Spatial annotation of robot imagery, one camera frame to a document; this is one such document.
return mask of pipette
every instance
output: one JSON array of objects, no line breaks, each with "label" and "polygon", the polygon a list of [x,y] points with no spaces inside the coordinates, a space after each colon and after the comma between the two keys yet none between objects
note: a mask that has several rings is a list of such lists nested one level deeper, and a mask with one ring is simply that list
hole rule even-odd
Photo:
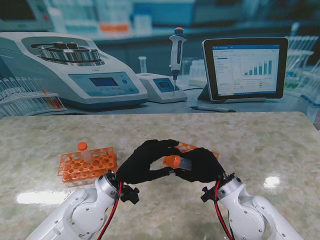
[{"label": "pipette", "polygon": [[176,81],[181,68],[182,45],[188,38],[184,35],[184,29],[182,27],[177,27],[174,30],[174,35],[170,36],[169,39],[172,41],[171,61],[169,67],[171,68],[173,77],[174,96],[176,91]]}]

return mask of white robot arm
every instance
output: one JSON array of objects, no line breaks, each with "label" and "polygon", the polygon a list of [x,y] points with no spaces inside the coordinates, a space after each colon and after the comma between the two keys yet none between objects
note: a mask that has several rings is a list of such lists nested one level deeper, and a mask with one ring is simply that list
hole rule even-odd
[{"label": "white robot arm", "polygon": [[[121,200],[136,204],[138,192],[125,185]],[[26,240],[90,240],[106,223],[105,212],[117,197],[115,175],[106,173],[95,181],[95,188],[82,188],[71,194]]]},{"label": "white robot arm", "polygon": [[[215,187],[203,189],[201,199],[214,199]],[[271,228],[268,240],[303,240],[277,209],[262,196],[251,196],[246,184],[234,174],[224,177],[218,187],[220,203],[229,210],[229,223],[239,240],[260,240],[265,233],[266,223]]]},{"label": "white robot arm", "polygon": [[[203,189],[201,199],[214,200],[215,187]],[[121,200],[139,201],[139,190],[125,185]],[[90,240],[106,223],[106,209],[115,204],[118,183],[112,172],[95,181],[95,188],[83,188],[70,195],[26,240]],[[270,224],[268,240],[303,240],[275,207],[262,196],[251,196],[246,184],[234,174],[224,176],[217,197],[229,210],[229,223],[239,240],[260,240]]]}]

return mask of black glove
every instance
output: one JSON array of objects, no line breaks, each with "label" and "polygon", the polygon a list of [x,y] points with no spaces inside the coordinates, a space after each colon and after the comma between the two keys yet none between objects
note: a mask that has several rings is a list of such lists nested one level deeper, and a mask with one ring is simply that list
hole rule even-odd
[{"label": "black glove", "polygon": [[150,171],[153,162],[163,156],[180,155],[179,144],[175,140],[148,140],[134,150],[133,154],[120,166],[116,178],[127,184],[139,184],[169,175],[171,167]]},{"label": "black glove", "polygon": [[199,181],[201,183],[210,183],[222,176],[225,170],[220,165],[215,155],[203,147],[179,154],[182,158],[192,161],[190,171],[175,169],[175,175],[189,182]]}]

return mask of tablet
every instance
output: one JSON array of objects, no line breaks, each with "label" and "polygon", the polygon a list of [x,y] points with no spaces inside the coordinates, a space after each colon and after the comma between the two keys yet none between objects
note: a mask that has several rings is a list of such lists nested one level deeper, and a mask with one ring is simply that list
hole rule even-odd
[{"label": "tablet", "polygon": [[202,50],[211,101],[282,98],[286,38],[207,39]]}]

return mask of tablet stand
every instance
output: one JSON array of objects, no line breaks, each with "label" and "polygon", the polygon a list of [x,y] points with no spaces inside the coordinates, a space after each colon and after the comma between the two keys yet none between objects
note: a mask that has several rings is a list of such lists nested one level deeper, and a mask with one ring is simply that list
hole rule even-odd
[{"label": "tablet stand", "polygon": [[253,98],[239,98],[239,99],[227,99],[227,100],[215,100],[211,101],[209,96],[208,84],[205,85],[202,92],[197,98],[200,101],[211,102],[213,104],[231,104],[231,103],[260,103],[267,100],[266,97],[253,97]]}]

